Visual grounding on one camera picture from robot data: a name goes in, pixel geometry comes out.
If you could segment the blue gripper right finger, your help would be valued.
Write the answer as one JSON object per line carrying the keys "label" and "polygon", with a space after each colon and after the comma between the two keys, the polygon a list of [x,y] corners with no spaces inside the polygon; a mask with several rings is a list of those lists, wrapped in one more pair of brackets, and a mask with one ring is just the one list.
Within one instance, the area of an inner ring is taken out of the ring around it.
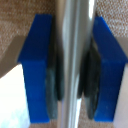
{"label": "blue gripper right finger", "polygon": [[96,17],[91,47],[81,68],[78,97],[84,95],[89,119],[112,122],[128,57],[102,17]]}

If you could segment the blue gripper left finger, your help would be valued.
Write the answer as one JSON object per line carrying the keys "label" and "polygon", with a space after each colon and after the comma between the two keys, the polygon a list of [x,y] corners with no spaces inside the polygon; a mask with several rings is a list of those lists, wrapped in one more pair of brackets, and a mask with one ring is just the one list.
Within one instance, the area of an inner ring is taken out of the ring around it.
{"label": "blue gripper left finger", "polygon": [[59,89],[55,18],[36,14],[18,57],[22,64],[31,123],[49,123],[57,119]]}

